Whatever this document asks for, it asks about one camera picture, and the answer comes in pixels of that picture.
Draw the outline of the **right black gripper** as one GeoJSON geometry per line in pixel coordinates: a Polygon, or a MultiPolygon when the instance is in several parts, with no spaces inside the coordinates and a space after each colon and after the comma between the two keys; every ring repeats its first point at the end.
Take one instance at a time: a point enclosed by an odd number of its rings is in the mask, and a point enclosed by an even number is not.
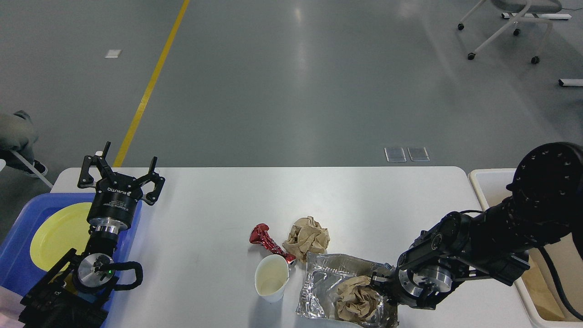
{"type": "Polygon", "coordinates": [[[391,306],[406,305],[415,309],[435,310],[456,289],[453,275],[443,266],[425,266],[418,272],[396,270],[394,274],[371,274],[372,288],[385,288],[382,297],[391,306]]]}

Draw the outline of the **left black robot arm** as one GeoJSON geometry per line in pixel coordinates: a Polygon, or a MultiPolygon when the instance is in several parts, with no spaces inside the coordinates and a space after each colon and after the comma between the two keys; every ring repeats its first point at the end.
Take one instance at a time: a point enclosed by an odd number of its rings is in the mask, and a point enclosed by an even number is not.
{"type": "Polygon", "coordinates": [[[142,265],[117,262],[119,233],[130,229],[140,202],[158,201],[165,178],[153,157],[140,177],[115,172],[106,160],[110,143],[100,154],[85,156],[77,186],[95,190],[87,215],[89,240],[81,254],[70,249],[21,299],[18,320],[25,328],[99,328],[114,291],[129,291],[143,282],[142,265]]]}

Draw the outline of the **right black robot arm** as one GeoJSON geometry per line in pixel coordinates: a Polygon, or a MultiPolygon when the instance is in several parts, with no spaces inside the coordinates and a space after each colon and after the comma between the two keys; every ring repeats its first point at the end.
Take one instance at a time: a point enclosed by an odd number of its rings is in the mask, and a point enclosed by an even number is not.
{"type": "Polygon", "coordinates": [[[545,246],[571,235],[582,253],[581,145],[558,142],[530,151],[517,166],[502,202],[470,216],[453,211],[421,231],[388,275],[374,272],[370,287],[392,305],[434,310],[463,282],[494,279],[512,285],[526,272],[529,250],[545,259],[558,295],[577,319],[545,246]]]}

